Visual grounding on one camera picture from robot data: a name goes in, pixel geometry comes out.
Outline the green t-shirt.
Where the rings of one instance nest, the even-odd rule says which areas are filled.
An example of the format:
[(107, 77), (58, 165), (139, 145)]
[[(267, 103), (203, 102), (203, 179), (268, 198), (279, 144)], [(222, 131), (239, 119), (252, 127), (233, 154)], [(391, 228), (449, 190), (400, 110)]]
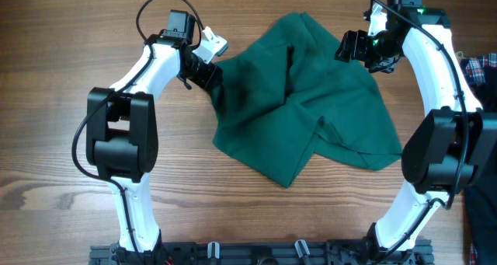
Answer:
[(337, 61), (338, 47), (309, 14), (292, 12), (221, 61), (214, 145), (283, 187), (316, 154), (373, 171), (396, 162), (402, 147), (377, 83), (361, 64)]

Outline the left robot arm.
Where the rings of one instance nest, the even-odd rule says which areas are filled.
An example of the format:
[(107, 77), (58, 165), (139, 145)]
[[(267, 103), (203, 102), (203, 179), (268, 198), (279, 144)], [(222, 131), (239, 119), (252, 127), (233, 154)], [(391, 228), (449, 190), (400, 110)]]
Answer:
[(228, 49), (228, 41), (205, 26), (193, 46), (195, 24), (193, 15), (172, 10), (167, 28), (146, 39), (132, 69), (109, 88), (94, 88), (88, 95), (86, 157), (112, 190), (118, 246), (125, 253), (143, 255), (158, 248), (149, 176), (158, 157), (156, 100), (174, 78), (203, 89), (221, 81), (222, 70), (212, 60)]

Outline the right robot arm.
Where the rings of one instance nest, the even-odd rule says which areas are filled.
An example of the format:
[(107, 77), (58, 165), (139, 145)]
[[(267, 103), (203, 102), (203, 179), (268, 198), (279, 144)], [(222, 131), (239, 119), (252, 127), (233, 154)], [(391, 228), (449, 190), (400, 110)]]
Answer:
[(496, 115), (484, 110), (467, 85), (442, 9), (422, 0), (370, 0), (368, 30), (348, 31), (335, 53), (370, 72), (390, 73), (406, 58), (415, 73), (424, 119), (401, 154), (404, 181), (386, 214), (360, 240), (332, 242), (346, 262), (420, 263), (417, 236), (439, 209), (473, 185), (488, 168), (496, 144)]

